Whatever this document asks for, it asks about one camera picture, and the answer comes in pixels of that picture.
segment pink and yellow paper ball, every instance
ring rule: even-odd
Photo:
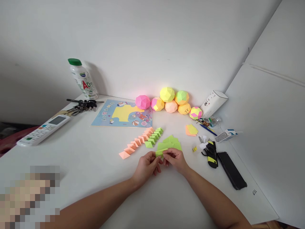
[[[164,102],[160,97],[155,97],[152,99],[152,109],[154,111],[160,111],[164,108]]]
[[[189,103],[178,105],[178,112],[182,115],[187,115],[191,111],[191,105]]]
[[[150,99],[146,95],[139,95],[136,98],[136,106],[139,109],[146,110],[150,106]]]
[[[175,95],[175,101],[178,105],[183,105],[188,103],[190,96],[186,91],[178,91]]]
[[[192,107],[189,115],[192,119],[200,119],[202,117],[202,110],[199,107]]]
[[[177,110],[178,108],[178,104],[173,100],[171,102],[167,102],[165,103],[165,110],[168,112],[168,113],[173,113]]]

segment small box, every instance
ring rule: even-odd
[[[230,140],[231,138],[233,138],[233,137],[235,137],[237,135],[238,135],[238,133],[236,133],[235,130],[227,129],[224,132],[222,132],[221,134],[217,135],[215,137],[215,141],[217,143],[225,142],[225,141],[228,141],[228,140]]]

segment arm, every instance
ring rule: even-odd
[[[160,157],[155,152],[148,152],[139,160],[134,175],[121,183],[87,196],[60,211],[51,223],[41,223],[45,228],[100,228],[117,208],[152,174],[160,173]]]
[[[226,195],[187,165],[182,151],[170,148],[163,152],[163,156],[165,166],[172,164],[186,178],[218,228],[252,228],[245,216]]]

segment remote control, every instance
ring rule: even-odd
[[[23,137],[17,142],[19,146],[35,146],[45,140],[66,122],[70,120],[67,115],[57,115],[55,118],[49,119],[46,123],[38,127],[27,136]]]

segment bottle label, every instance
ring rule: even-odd
[[[80,73],[82,78],[75,78],[79,88],[82,90],[86,98],[91,98],[96,96],[95,87],[87,73]]]

